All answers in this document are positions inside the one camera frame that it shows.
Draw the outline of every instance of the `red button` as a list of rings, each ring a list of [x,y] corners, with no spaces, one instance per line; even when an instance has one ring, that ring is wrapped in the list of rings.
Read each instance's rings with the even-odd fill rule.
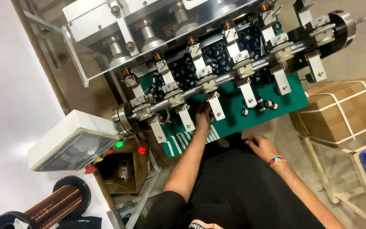
[[[94,165],[88,165],[85,167],[85,174],[92,174],[95,171],[97,171],[97,167],[95,167]]]
[[[146,147],[145,146],[141,146],[138,148],[138,153],[140,154],[145,154],[146,153]]]

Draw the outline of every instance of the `forearm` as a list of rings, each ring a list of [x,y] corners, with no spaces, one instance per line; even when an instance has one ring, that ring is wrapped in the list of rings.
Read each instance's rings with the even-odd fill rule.
[[[277,162],[273,169],[282,177],[290,189],[299,197],[308,209],[327,229],[344,229],[345,227],[328,210],[326,206],[304,184],[286,162]]]
[[[191,191],[196,182],[206,141],[206,134],[194,134],[183,156],[170,173],[163,191],[175,191],[182,195],[186,202],[189,201]]]

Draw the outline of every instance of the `strapped cardboard box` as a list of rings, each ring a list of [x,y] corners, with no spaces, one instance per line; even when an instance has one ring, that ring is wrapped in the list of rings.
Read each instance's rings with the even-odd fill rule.
[[[322,82],[305,94],[308,106],[289,114],[302,136],[336,145],[366,136],[366,78]]]

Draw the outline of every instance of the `green work surface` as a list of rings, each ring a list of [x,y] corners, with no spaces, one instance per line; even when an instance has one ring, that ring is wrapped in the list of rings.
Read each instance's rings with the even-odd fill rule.
[[[147,74],[140,79],[144,89],[149,88],[151,85],[152,76],[153,74]],[[270,100],[279,105],[277,110],[267,108],[265,112],[259,112],[257,108],[247,108],[243,104],[242,100],[244,98],[241,90],[233,82],[218,86],[217,91],[220,93],[219,100],[225,114],[225,119],[216,121],[211,125],[211,133],[207,139],[207,143],[306,107],[308,100],[297,73],[288,75],[287,80],[289,81],[292,92],[284,96],[278,96],[274,93],[276,83],[268,84],[265,87],[251,84],[255,95],[259,94],[263,100]],[[189,113],[192,120],[195,120],[196,108],[204,101],[204,97],[204,94],[199,94],[186,100],[191,107]],[[249,110],[247,116],[241,115],[242,108]],[[194,132],[187,133],[185,131],[180,116],[177,113],[170,109],[170,114],[171,122],[162,126],[165,135],[168,137],[168,141],[162,143],[168,157],[183,153],[194,134]]]

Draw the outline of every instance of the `beaded bracelet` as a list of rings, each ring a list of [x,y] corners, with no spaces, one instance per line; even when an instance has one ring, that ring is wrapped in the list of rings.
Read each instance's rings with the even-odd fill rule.
[[[269,160],[268,164],[269,166],[273,166],[278,161],[286,161],[284,158],[282,158],[281,155],[274,156],[272,159]]]

